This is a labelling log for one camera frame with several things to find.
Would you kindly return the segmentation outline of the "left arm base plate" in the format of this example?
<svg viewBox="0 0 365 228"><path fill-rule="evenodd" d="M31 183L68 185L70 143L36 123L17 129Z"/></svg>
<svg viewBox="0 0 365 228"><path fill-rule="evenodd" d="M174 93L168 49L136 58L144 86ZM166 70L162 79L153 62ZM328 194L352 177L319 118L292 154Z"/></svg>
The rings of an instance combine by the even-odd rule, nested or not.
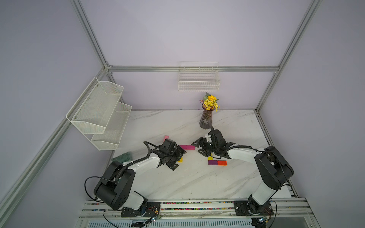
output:
<svg viewBox="0 0 365 228"><path fill-rule="evenodd" d="M122 208L121 217L122 218L134 218L134 217L152 217L159 213L161 208L161 202L147 202L143 203L138 210L133 210L131 208Z"/></svg>

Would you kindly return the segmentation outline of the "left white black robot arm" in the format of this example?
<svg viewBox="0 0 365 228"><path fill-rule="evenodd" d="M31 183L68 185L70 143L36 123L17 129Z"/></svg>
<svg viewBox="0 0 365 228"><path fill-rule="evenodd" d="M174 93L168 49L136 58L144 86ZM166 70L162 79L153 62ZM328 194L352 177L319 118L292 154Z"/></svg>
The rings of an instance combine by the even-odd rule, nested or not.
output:
<svg viewBox="0 0 365 228"><path fill-rule="evenodd" d="M113 210L129 208L144 214L148 199L132 191L135 177L152 169L166 165L174 171L178 161L186 154L173 140L166 139L162 145L144 141L147 155L128 163L113 161L94 188L94 195Z"/></svg>

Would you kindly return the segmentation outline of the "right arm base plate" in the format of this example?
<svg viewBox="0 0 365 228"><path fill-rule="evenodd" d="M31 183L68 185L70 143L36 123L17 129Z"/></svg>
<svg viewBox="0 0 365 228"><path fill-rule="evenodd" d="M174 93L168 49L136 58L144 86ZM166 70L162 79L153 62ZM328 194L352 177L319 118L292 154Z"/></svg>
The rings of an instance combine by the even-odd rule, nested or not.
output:
<svg viewBox="0 0 365 228"><path fill-rule="evenodd" d="M270 202L258 205L255 201L236 200L233 202L237 216L272 216L274 212Z"/></svg>

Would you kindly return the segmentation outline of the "dark purple block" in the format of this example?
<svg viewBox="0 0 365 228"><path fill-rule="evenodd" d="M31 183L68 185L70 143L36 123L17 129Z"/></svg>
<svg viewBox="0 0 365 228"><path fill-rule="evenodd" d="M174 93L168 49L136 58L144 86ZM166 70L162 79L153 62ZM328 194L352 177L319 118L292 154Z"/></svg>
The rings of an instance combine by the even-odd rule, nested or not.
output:
<svg viewBox="0 0 365 228"><path fill-rule="evenodd" d="M218 161L217 160L209 160L208 165L218 165Z"/></svg>

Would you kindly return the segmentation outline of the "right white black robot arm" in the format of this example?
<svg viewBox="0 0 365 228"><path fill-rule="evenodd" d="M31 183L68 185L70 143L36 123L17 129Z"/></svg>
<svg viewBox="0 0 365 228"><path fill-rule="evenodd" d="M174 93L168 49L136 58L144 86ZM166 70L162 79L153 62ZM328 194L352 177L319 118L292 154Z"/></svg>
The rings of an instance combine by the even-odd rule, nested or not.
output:
<svg viewBox="0 0 365 228"><path fill-rule="evenodd" d="M257 165L261 183L243 207L251 215L259 215L268 208L272 196L294 175L293 168L276 147L255 149L248 145L226 142L218 129L211 128L205 137L192 142L192 146L199 148L198 153L205 157L215 154L220 158L241 160Z"/></svg>

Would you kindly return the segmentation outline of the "orange-red block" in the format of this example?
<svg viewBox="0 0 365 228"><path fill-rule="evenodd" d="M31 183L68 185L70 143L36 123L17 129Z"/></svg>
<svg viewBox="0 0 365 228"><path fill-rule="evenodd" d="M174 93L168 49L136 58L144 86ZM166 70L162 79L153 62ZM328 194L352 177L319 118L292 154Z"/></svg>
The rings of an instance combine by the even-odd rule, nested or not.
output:
<svg viewBox="0 0 365 228"><path fill-rule="evenodd" d="M227 166L227 161L217 161L218 166Z"/></svg>

